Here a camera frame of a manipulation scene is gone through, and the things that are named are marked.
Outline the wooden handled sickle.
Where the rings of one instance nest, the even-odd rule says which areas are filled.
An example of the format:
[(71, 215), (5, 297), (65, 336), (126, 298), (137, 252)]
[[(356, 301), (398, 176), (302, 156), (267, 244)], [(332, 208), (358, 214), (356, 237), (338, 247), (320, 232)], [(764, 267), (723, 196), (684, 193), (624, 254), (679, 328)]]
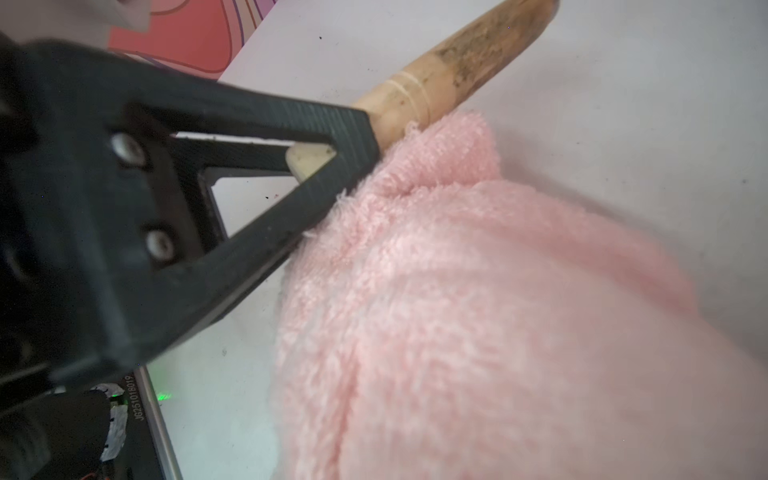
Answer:
[(359, 98), (380, 153), (470, 98), (545, 31), (558, 1), (503, 1)]

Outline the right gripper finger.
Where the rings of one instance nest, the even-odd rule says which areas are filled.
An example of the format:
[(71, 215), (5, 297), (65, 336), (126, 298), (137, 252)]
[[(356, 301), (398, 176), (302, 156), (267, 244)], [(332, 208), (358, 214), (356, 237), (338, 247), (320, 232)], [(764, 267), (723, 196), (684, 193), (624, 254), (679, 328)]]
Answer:
[[(151, 361), (290, 254), (379, 147), (349, 107), (238, 89), (69, 42), (1, 42), (1, 409)], [(235, 235), (212, 184), (336, 156)]]

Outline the pink terry rag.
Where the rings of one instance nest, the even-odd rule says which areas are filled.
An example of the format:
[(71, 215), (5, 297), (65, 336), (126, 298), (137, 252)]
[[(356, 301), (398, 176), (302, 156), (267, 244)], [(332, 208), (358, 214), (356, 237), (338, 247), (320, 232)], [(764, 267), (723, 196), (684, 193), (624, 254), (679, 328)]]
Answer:
[(502, 178), (454, 114), (282, 285), (278, 479), (763, 479), (767, 371), (656, 244)]

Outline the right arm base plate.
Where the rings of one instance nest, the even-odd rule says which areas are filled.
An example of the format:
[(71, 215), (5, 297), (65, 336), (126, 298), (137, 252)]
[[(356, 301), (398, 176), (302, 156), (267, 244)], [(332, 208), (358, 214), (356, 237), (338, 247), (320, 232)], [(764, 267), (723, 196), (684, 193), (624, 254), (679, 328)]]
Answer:
[(180, 479), (146, 367), (1, 416), (3, 479)]

